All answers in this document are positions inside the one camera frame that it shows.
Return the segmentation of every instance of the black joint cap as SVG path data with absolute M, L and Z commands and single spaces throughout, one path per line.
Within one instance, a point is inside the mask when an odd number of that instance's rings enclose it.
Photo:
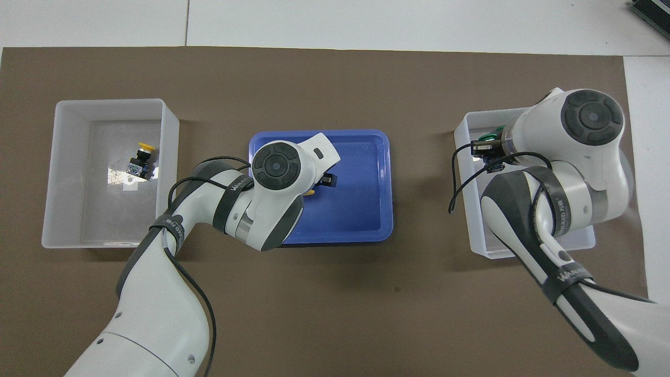
M 567 96 L 561 122 L 571 138 L 588 146 L 601 146 L 619 136 L 623 113 L 608 95 L 584 89 Z
M 300 175 L 297 150 L 282 142 L 264 146 L 256 152 L 251 172 L 254 179 L 266 189 L 286 189 Z

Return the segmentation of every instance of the brown table mat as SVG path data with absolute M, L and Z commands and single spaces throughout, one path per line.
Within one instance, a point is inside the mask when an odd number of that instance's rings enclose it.
M 114 313 L 131 250 L 40 244 L 64 99 L 161 98 L 181 121 L 179 177 L 259 131 L 375 128 L 391 143 L 395 230 L 382 243 L 256 252 L 199 225 L 180 259 L 219 328 L 213 376 L 626 376 L 582 343 L 514 259 L 470 251 L 447 215 L 453 130 L 468 111 L 593 88 L 626 116 L 615 56 L 261 48 L 6 48 L 0 70 L 0 364 L 63 375 Z M 630 132 L 624 149 L 632 156 Z M 635 201 L 572 252 L 645 295 Z

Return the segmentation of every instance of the white plastic bin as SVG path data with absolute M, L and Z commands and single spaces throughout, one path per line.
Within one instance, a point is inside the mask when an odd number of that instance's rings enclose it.
M 126 174 L 138 143 L 153 177 Z M 165 211 L 177 177 L 179 120 L 161 99 L 60 101 L 44 211 L 45 248 L 128 248 Z
M 516 119 L 526 108 L 505 109 L 492 111 L 475 111 L 465 115 L 461 124 L 454 132 L 456 147 L 470 143 L 486 133 L 495 132 L 496 128 L 507 125 Z M 472 157 L 470 149 L 466 148 L 458 152 L 458 170 L 460 181 L 464 182 L 477 170 L 484 167 L 484 162 Z M 468 223 L 468 235 L 470 236 L 470 248 L 473 252 L 483 255 L 489 259 L 509 258 L 514 254 L 493 235 L 491 229 L 483 222 L 482 209 L 479 199 L 482 192 L 496 174 L 524 169 L 524 166 L 513 166 L 505 164 L 505 169 L 497 173 L 483 173 L 475 178 L 463 191 L 465 202 L 466 220 Z M 593 227 L 585 227 L 569 231 L 556 240 L 566 250 L 590 249 L 596 245 L 596 236 Z

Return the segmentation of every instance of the black cable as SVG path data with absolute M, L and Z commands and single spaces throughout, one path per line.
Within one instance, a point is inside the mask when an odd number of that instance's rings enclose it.
M 246 160 L 243 160 L 241 158 L 234 157 L 234 156 L 210 157 L 206 160 L 200 161 L 198 163 L 198 165 L 202 164 L 203 162 L 214 161 L 214 160 L 234 160 L 234 161 L 242 162 L 244 164 L 244 166 L 241 166 L 240 168 L 235 169 L 237 171 L 244 170 L 244 169 L 247 169 L 247 168 L 251 167 L 251 164 L 249 164 Z M 173 199 L 174 191 L 177 189 L 177 187 L 179 187 L 180 184 L 182 184 L 184 182 L 188 182 L 189 180 L 197 180 L 197 181 L 200 181 L 200 182 L 206 182 L 206 183 L 213 184 L 214 186 L 217 186 L 220 189 L 224 189 L 224 190 L 228 189 L 228 187 L 225 184 L 220 184 L 219 182 L 216 182 L 215 180 L 211 180 L 211 179 L 207 179 L 207 178 L 201 178 L 199 176 L 187 176 L 186 178 L 177 181 L 177 183 L 173 184 L 172 187 L 170 187 L 170 191 L 167 194 L 168 195 L 167 196 L 167 208 L 168 209 L 172 208 L 172 203 L 174 201 L 174 199 Z M 253 187 L 253 186 L 246 186 L 242 191 L 247 191 L 247 190 L 251 189 L 251 187 Z
M 535 230 L 535 236 L 537 239 L 541 239 L 540 235 L 537 233 L 537 224 L 535 223 L 535 212 L 537 212 L 537 202 L 540 199 L 540 194 L 545 192 L 545 187 L 544 183 L 542 183 L 540 180 L 537 180 L 539 183 L 539 186 L 537 187 L 537 191 L 535 191 L 535 196 L 533 197 L 533 204 L 531 205 L 531 223 L 533 224 L 533 230 Z
M 454 192 L 452 193 L 453 195 L 456 194 L 456 155 L 458 152 L 464 150 L 467 147 L 471 147 L 474 144 L 474 142 L 470 142 L 469 144 L 466 144 L 464 146 L 460 146 L 456 148 L 456 151 L 454 154 L 452 154 L 452 178 L 454 179 Z
M 206 182 L 206 183 L 209 183 L 209 184 L 213 184 L 214 186 L 216 186 L 220 189 L 224 189 L 224 190 L 228 189 L 228 187 L 225 184 L 220 184 L 219 182 L 216 182 L 215 180 L 211 180 L 211 179 L 208 179 L 208 178 L 202 178 L 202 177 L 199 177 L 199 176 L 187 176 L 186 178 L 178 180 L 175 184 L 172 185 L 172 187 L 170 187 L 170 191 L 167 194 L 168 195 L 167 196 L 167 209 L 168 210 L 172 209 L 174 191 L 177 189 L 177 187 L 179 187 L 180 184 L 182 184 L 184 182 L 188 182 L 190 180 L 197 180 L 197 181 L 200 181 L 200 182 Z
M 214 160 L 233 160 L 233 161 L 237 161 L 237 162 L 242 162 L 242 163 L 245 165 L 245 168 L 250 168 L 250 167 L 251 167 L 251 164 L 249 164 L 246 160 L 243 160 L 243 159 L 241 159 L 241 158 L 239 158 L 239 157 L 235 157 L 235 156 L 216 156 L 216 157 L 210 157 L 210 158 L 208 158 L 207 160 L 200 161 L 200 162 L 198 163 L 198 165 L 200 165 L 200 164 L 203 163 L 203 162 L 214 161 Z
M 202 297 L 202 300 L 205 302 L 205 305 L 207 306 L 207 310 L 209 311 L 210 319 L 212 320 L 212 345 L 210 347 L 210 358 L 207 361 L 207 369 L 205 369 L 205 377 L 209 375 L 209 369 L 212 367 L 212 360 L 214 359 L 214 348 L 216 347 L 216 319 L 214 318 L 214 309 L 212 309 L 212 304 L 210 304 L 209 299 L 207 299 L 207 295 L 205 292 L 200 288 L 198 283 L 196 283 L 195 279 L 193 279 L 188 272 L 186 272 L 186 269 L 177 261 L 177 259 L 172 255 L 170 252 L 170 249 L 168 248 L 163 248 L 163 251 L 167 255 L 167 258 L 170 259 L 170 262 L 172 262 L 172 266 L 177 269 L 177 271 L 182 274 L 182 276 L 188 280 L 189 283 L 195 288 L 195 290 L 198 292 L 200 297 Z
M 542 160 L 542 162 L 544 162 L 544 163 L 547 165 L 548 169 L 551 170 L 551 161 L 549 161 L 549 159 L 546 158 L 545 156 L 543 156 L 543 155 L 541 155 L 541 154 L 539 154 L 539 153 L 535 153 L 535 152 L 517 152 L 517 153 L 508 154 L 507 156 L 503 156 L 503 157 L 500 157 L 500 158 L 496 158 L 496 159 L 493 160 L 493 161 L 489 161 L 488 164 L 484 165 L 483 168 L 481 168 L 479 171 L 477 171 L 476 173 L 474 173 L 470 178 L 466 179 L 466 181 L 463 182 L 463 183 L 460 185 L 460 187 L 458 187 L 458 189 L 454 191 L 454 196 L 452 196 L 452 200 L 449 202 L 449 209 L 448 209 L 448 212 L 451 213 L 451 212 L 454 211 L 454 207 L 456 207 L 456 198 L 458 197 L 458 194 L 460 194 L 460 192 L 463 190 L 463 188 L 464 188 L 468 183 L 472 182 L 472 180 L 474 180 L 474 179 L 477 178 L 480 174 L 482 174 L 483 172 L 485 172 L 486 170 L 488 170 L 491 166 L 494 166 L 494 165 L 496 165 L 496 164 L 500 164 L 501 162 L 506 162 L 506 161 L 508 161 L 508 160 L 512 160 L 513 158 L 516 158 L 516 157 L 519 157 L 519 156 L 532 156 L 532 157 L 537 157 L 537 158 L 539 158 L 540 160 Z

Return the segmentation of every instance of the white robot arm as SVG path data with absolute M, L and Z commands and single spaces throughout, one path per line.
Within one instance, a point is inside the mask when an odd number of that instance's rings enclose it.
M 482 215 L 604 361 L 637 376 L 667 376 L 670 307 L 598 286 L 554 238 L 627 208 L 632 182 L 619 154 L 623 129 L 619 105 L 604 93 L 554 89 L 497 140 L 473 142 L 473 154 L 492 165 L 525 152 L 551 161 L 550 169 L 537 166 L 543 163 L 537 157 L 515 156 L 513 163 L 529 167 L 491 180 Z
M 331 185 L 326 172 L 339 161 L 319 133 L 300 144 L 264 145 L 251 163 L 253 178 L 222 159 L 197 165 L 124 267 L 113 318 L 66 376 L 195 375 L 206 358 L 209 325 L 174 261 L 193 226 L 211 224 L 257 250 L 276 248 L 302 214 L 302 195 L 315 184 Z

